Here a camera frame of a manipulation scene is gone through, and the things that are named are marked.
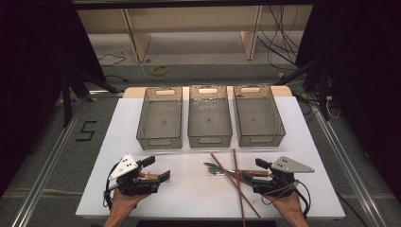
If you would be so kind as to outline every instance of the wooden chopstick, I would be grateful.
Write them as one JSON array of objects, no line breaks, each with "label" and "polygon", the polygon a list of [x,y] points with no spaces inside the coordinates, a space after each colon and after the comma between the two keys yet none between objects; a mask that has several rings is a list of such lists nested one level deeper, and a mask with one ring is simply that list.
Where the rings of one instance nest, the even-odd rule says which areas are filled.
[{"label": "wooden chopstick", "polygon": [[[224,167],[221,165],[221,163],[218,161],[218,158],[216,158],[216,156],[215,156],[213,153],[211,153],[210,155],[212,155],[213,159],[216,161],[216,163],[218,164],[218,166],[224,171],[224,175],[228,178],[228,180],[230,180],[230,182],[234,185],[234,187],[235,187],[236,189],[238,189],[238,186],[236,185],[236,183],[234,182],[234,180],[230,177],[230,175],[228,174],[227,170],[225,170],[225,168],[224,168]],[[242,198],[244,198],[245,201],[251,206],[251,208],[252,208],[253,211],[257,214],[257,216],[258,216],[259,218],[261,218],[260,215],[259,215],[259,213],[257,213],[257,211],[254,209],[254,207],[252,206],[251,202],[250,202],[250,201],[248,200],[248,198],[244,195],[244,193],[242,193],[241,190],[238,190],[238,191],[239,191],[239,193],[241,194]]]},{"label": "wooden chopstick", "polygon": [[236,162],[236,155],[235,155],[235,149],[233,149],[233,155],[234,155],[234,164],[235,164],[235,173],[236,173],[236,183],[238,187],[238,196],[239,196],[239,203],[241,204],[241,216],[242,216],[242,226],[246,226],[245,224],[245,216],[244,216],[244,205],[242,204],[242,197],[241,197],[241,182],[239,181],[239,172],[238,172],[238,163]]}]

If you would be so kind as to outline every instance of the wire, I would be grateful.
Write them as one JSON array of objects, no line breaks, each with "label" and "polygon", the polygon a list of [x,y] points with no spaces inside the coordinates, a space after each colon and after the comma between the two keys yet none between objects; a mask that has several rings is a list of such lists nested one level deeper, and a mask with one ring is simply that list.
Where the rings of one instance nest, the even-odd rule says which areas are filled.
[{"label": "wire", "polygon": [[368,227],[368,224],[363,220],[360,214],[354,209],[354,207],[342,196],[339,192],[336,191],[336,195],[354,212],[357,218],[362,222],[363,226]]},{"label": "wire", "polygon": [[294,19],[294,22],[292,23],[292,26],[291,26],[291,29],[289,30],[289,33],[291,33],[292,29],[294,28],[295,22],[297,21],[299,7],[300,7],[300,5],[297,5],[297,10],[295,12],[295,19]]},{"label": "wire", "polygon": [[293,62],[292,60],[289,60],[288,58],[284,57],[282,54],[280,54],[279,52],[277,52],[275,49],[273,49],[273,48],[271,48],[270,46],[268,46],[267,44],[265,44],[265,43],[259,38],[259,36],[256,36],[256,37],[257,37],[257,39],[258,39],[268,50],[274,52],[274,54],[280,56],[281,58],[283,58],[284,60],[288,61],[289,63],[294,64],[294,62]]},{"label": "wire", "polygon": [[306,113],[302,113],[302,115],[309,115],[312,113],[312,108],[310,107],[309,103],[306,101],[303,101],[302,99],[299,99],[300,103],[305,103],[306,106],[308,107],[308,111]]},{"label": "wire", "polygon": [[154,76],[164,76],[168,72],[167,66],[164,65],[156,65],[151,68],[151,73]]},{"label": "wire", "polygon": [[[284,32],[284,29],[283,29],[283,26],[284,26],[284,24],[283,24],[284,7],[283,7],[283,6],[280,6],[280,8],[279,8],[279,12],[280,12],[280,22],[277,22],[277,19],[276,19],[276,17],[274,16],[274,13],[273,13],[273,11],[272,11],[272,9],[271,9],[271,6],[269,6],[269,8],[270,8],[271,16],[273,17],[274,22],[275,22],[275,25],[277,26],[277,30],[276,30],[276,31],[278,32],[278,30],[280,30],[281,35],[282,35],[282,44],[283,44],[284,46],[286,46],[287,40],[286,40],[286,36],[284,35],[285,32]],[[289,53],[288,53],[287,47],[286,47],[285,49],[286,49],[286,52],[287,52],[287,54],[288,54],[288,57],[291,59],[292,62],[294,62],[294,61],[292,60],[291,56],[290,56]]]},{"label": "wire", "polygon": [[123,78],[121,78],[121,77],[119,77],[119,76],[117,76],[117,75],[114,75],[114,74],[111,74],[111,75],[106,75],[106,76],[104,76],[104,77],[105,77],[105,78],[110,78],[110,77],[119,78],[119,79],[122,79],[122,80],[124,80],[124,81],[128,82],[128,80],[127,80],[127,79],[123,79]]},{"label": "wire", "polygon": [[[284,14],[284,6],[281,5],[281,7],[279,8],[279,10],[280,10],[280,12],[281,12],[281,18],[282,18],[282,17],[283,17],[283,14]],[[282,35],[284,35],[295,47],[299,48],[299,46],[298,46],[297,44],[295,44],[295,43],[290,39],[290,37],[287,35],[287,33],[284,31],[283,24],[282,24],[283,22],[280,21],[280,24],[277,23],[277,20],[276,20],[276,18],[274,17],[274,15],[273,15],[273,19],[274,19],[274,21],[275,21],[275,23],[276,23],[276,25],[277,25],[278,27],[280,27],[280,26],[279,26],[280,24],[282,25],[282,26],[281,26],[281,29],[280,29]]]},{"label": "wire", "polygon": [[280,48],[280,49],[282,49],[282,50],[288,51],[288,49],[285,49],[284,47],[282,47],[282,46],[280,46],[280,45],[278,45],[278,44],[275,44],[271,39],[269,39],[269,37],[265,34],[264,31],[262,31],[262,34],[263,34],[263,36],[264,36],[269,42],[271,42],[271,44],[273,44],[275,47]]},{"label": "wire", "polygon": [[106,189],[103,192],[103,206],[104,207],[108,206],[109,210],[112,210],[112,206],[113,206],[113,199],[110,197],[111,190],[109,189],[109,184],[110,184],[109,177],[110,177],[110,175],[112,175],[113,171],[117,168],[117,166],[118,166],[118,163],[115,164],[112,167],[112,169],[110,170],[110,173],[107,176]]},{"label": "wire", "polygon": [[309,117],[309,119],[306,120],[306,124],[307,124],[307,122],[310,121],[310,119],[312,119],[312,117],[313,117],[318,111],[319,111],[319,109],[318,109],[317,111],[315,111],[315,113],[313,113],[313,115],[311,115],[311,116]]},{"label": "wire", "polygon": [[113,65],[118,64],[118,63],[120,63],[120,62],[122,62],[122,61],[124,61],[126,59],[126,57],[116,56],[116,55],[112,55],[112,54],[106,54],[106,55],[103,55],[103,57],[99,58],[98,60],[103,60],[107,56],[112,56],[112,57],[115,57],[115,58],[119,58],[121,60],[120,61],[116,61],[116,62],[114,62],[112,64],[103,64],[103,66],[113,66]]},{"label": "wire", "polygon": [[[289,190],[293,190],[293,189],[294,189],[294,184],[292,183],[292,184],[289,184],[289,185],[284,186],[284,187],[282,187],[282,188],[279,188],[279,189],[276,189],[276,190],[272,190],[272,191],[270,191],[270,192],[268,192],[268,193],[263,194],[262,197],[261,197],[261,200],[262,200],[263,204],[265,204],[265,205],[271,205],[271,204],[274,203],[278,198],[280,198],[281,196],[283,196],[284,194],[286,194]],[[285,190],[285,191],[282,192],[282,193],[280,193],[278,196],[276,196],[276,197],[274,198],[273,201],[268,202],[268,203],[265,203],[265,201],[264,201],[265,196],[268,196],[268,195],[271,194],[271,193],[279,192],[279,191],[282,191],[282,190]]]},{"label": "wire", "polygon": [[268,49],[268,62],[269,62],[269,64],[270,64],[271,66],[273,66],[273,67],[275,67],[275,68],[277,68],[277,69],[283,69],[283,70],[284,70],[284,68],[281,68],[281,67],[276,66],[276,65],[273,64],[273,63],[271,62],[271,60],[270,60],[270,52],[269,52],[269,50],[272,50],[271,45],[272,45],[272,43],[273,43],[275,37],[277,36],[277,33],[278,33],[278,27],[277,27],[277,29],[276,29],[276,31],[275,31],[275,33],[274,33],[273,38],[271,39],[270,45],[269,45],[269,46],[266,46],[266,48]]},{"label": "wire", "polygon": [[299,192],[297,189],[295,189],[295,192],[298,194],[298,196],[300,196],[301,200],[303,200],[305,203],[304,217],[306,218],[306,215],[309,212],[310,207],[312,206],[312,199],[310,198],[310,193],[309,193],[309,190],[307,189],[306,185],[300,181],[298,181],[298,183],[300,183],[306,189],[307,196],[309,197],[309,203],[307,203],[305,197],[301,194],[301,192]]},{"label": "wire", "polygon": [[333,115],[330,111],[330,109],[328,108],[328,103],[330,102],[330,100],[327,100],[326,102],[326,108],[327,108],[327,112],[330,114],[331,117],[333,117],[334,119],[337,119],[340,117],[340,113],[341,111],[339,110],[339,112],[337,113],[337,115]]},{"label": "wire", "polygon": [[200,85],[212,85],[214,83],[200,83],[200,82],[196,82],[196,81],[192,81],[192,80],[174,80],[174,79],[158,79],[158,78],[151,78],[147,75],[147,73],[145,73],[145,69],[144,66],[142,66],[141,62],[138,62],[138,64],[141,66],[142,72],[144,74],[144,77],[147,79],[155,79],[155,80],[160,80],[160,81],[164,81],[164,82],[190,82],[190,83],[195,83],[195,84],[200,84]]}]

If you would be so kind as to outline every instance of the human hand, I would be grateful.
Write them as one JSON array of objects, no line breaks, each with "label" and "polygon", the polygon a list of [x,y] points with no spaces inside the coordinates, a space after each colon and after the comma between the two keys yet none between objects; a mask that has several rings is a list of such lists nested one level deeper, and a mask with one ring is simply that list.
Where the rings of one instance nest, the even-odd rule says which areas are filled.
[{"label": "human hand", "polygon": [[300,198],[296,192],[292,192],[288,197],[275,198],[266,196],[271,201],[281,216],[292,227],[308,226],[302,212]]},{"label": "human hand", "polygon": [[[139,177],[145,177],[145,174],[139,172]],[[126,196],[123,195],[117,187],[114,190],[112,210],[103,226],[120,226],[131,213],[131,211],[136,207],[138,202],[148,196],[149,194],[139,196]]]}]

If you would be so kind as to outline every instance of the plastic bin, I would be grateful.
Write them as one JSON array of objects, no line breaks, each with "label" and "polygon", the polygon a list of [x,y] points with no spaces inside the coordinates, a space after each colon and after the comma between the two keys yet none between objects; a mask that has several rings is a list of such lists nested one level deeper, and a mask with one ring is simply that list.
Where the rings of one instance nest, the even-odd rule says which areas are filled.
[{"label": "plastic bin", "polygon": [[147,88],[136,139],[142,149],[182,148],[183,88]]},{"label": "plastic bin", "polygon": [[194,85],[190,87],[188,139],[191,148],[228,148],[233,128],[227,87]]},{"label": "plastic bin", "polygon": [[278,147],[286,135],[268,84],[234,86],[235,123],[240,147]]}]

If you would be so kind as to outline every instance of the white tabletop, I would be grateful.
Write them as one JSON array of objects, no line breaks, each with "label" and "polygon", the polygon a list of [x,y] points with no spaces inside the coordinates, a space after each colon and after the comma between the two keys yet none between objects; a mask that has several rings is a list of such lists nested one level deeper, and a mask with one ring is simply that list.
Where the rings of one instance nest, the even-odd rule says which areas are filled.
[{"label": "white tabletop", "polygon": [[[163,173],[171,170],[171,178],[162,183],[159,192],[147,197],[131,213],[134,218],[180,219],[180,218],[238,218],[241,219],[239,198],[236,188],[224,176],[207,172],[205,162],[214,163],[214,153],[222,165],[234,169],[232,149],[237,152],[238,167],[263,170],[255,165],[254,159],[274,162],[285,155],[304,165],[313,167],[314,173],[295,173],[295,179],[309,189],[312,206],[309,218],[344,218],[345,214],[324,169],[322,160],[313,143],[295,97],[276,97],[286,136],[277,148],[240,148],[236,139],[233,101],[230,99],[233,138],[230,148],[190,148],[187,137],[188,98],[183,98],[183,148],[167,150],[142,150],[136,140],[142,98],[122,98],[115,108],[113,119],[97,157],[91,177],[86,185],[76,215],[85,218],[107,217],[110,212],[103,207],[103,191],[110,169],[127,153],[135,160],[156,156],[155,164],[144,168],[144,172]],[[243,184],[243,193],[262,218],[281,218],[275,208],[261,201],[259,194]],[[305,189],[298,189],[305,195]],[[245,217],[257,215],[244,201]]]}]

